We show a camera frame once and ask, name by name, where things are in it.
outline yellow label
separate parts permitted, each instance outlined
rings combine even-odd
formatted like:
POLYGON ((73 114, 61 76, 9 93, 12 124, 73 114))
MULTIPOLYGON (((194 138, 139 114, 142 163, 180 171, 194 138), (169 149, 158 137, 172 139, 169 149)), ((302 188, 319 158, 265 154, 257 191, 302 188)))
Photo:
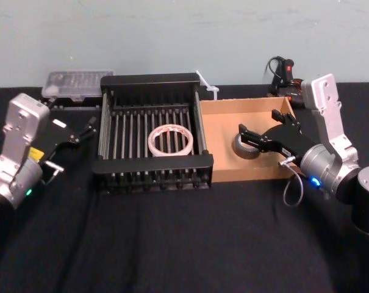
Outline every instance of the yellow label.
POLYGON ((39 163, 40 159, 43 157, 45 153, 36 149, 36 148, 30 148, 29 157, 33 159, 36 163, 39 163))

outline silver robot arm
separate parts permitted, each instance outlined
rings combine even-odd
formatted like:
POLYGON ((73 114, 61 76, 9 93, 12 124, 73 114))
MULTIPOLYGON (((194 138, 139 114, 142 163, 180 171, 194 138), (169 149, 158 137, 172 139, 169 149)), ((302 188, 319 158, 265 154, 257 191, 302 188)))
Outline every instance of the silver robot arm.
POLYGON ((42 169, 28 158, 30 145, 45 128, 49 108, 26 94, 9 102, 0 154, 0 228, 27 190, 42 176, 42 169))
POLYGON ((301 87, 305 106, 312 110, 322 143, 305 154, 301 170, 317 176, 325 191, 351 204, 353 223, 369 234, 369 167, 360 169, 357 150, 344 133, 335 79, 329 74, 304 81, 301 87))

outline clear plastic container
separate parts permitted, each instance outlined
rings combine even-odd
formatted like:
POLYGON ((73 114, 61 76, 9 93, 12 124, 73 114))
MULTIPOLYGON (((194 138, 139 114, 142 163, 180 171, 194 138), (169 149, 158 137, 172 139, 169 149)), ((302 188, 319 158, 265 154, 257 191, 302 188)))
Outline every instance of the clear plastic container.
POLYGON ((108 75, 113 75, 113 71, 53 71, 50 72, 46 85, 42 89, 42 96, 70 98, 74 102, 83 102, 86 97, 99 97, 102 96, 100 80, 108 75))

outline black cylinder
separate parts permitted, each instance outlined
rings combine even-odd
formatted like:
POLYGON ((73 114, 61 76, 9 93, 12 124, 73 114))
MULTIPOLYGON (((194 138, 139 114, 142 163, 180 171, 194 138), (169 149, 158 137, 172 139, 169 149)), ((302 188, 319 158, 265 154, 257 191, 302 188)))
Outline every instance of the black cylinder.
POLYGON ((358 229, 369 234, 369 167, 358 174, 352 220, 358 229))

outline clear tape roll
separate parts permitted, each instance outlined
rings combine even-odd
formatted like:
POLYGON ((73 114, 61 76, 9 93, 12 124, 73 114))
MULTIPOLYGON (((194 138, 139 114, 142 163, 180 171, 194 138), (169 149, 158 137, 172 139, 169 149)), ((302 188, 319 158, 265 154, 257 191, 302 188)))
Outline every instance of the clear tape roll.
POLYGON ((187 128, 181 125, 177 125, 177 124, 161 125, 153 129, 152 132, 150 132, 150 135, 148 137, 149 150, 152 153, 152 155, 155 157, 186 156, 191 152, 193 142, 194 142, 194 138, 192 136, 192 133, 187 128), (176 153, 165 153, 156 148, 156 142, 155 142, 156 137, 168 131, 174 131, 174 132, 181 133, 182 135, 186 136, 186 138, 188 139, 188 143, 181 151, 178 151, 176 153))

